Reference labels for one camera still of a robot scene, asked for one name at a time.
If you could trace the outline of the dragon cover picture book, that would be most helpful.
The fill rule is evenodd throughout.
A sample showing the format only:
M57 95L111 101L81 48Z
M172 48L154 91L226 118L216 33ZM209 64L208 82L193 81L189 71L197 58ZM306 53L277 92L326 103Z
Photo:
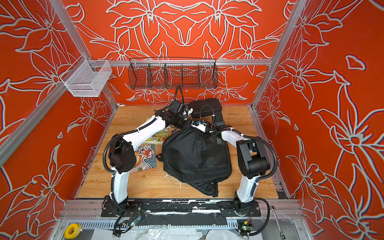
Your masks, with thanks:
M155 145L142 145L136 151L136 164L132 172L140 172L157 167Z

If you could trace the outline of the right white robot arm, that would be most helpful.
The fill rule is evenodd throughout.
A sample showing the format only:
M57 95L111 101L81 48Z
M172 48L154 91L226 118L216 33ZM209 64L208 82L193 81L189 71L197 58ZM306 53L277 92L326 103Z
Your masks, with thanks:
M232 127L211 130L209 133L233 145L237 150L242 178L235 192L234 209L237 214L244 215L256 202L255 192L259 182L276 173L278 156L267 141L260 137L244 135Z

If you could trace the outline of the green Chinese history picture book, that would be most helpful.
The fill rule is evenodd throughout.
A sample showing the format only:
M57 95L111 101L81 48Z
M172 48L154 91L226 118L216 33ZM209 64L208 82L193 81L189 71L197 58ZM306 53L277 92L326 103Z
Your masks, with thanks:
M144 144L163 144L163 142L166 140L169 134L170 134L170 126L153 134L146 141L144 141Z

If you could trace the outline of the black student backpack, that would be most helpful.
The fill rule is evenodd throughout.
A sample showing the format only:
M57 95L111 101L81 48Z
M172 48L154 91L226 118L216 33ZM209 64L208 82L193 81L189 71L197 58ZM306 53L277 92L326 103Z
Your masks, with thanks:
M219 195L218 183L232 174L227 142L196 129L172 133L157 159L170 176L214 198Z

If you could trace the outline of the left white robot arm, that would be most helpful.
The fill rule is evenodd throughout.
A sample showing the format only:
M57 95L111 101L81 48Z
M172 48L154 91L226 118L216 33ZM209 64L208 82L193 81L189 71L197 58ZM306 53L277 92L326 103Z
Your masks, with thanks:
M127 203L127 188L130 172L137 162L135 155L137 148L149 137L168 126L187 130L192 124L192 119L169 115L167 112L164 114L164 116L153 115L138 128L114 135L106 145L103 165L106 171L112 174L109 197L117 212L131 212L135 209Z

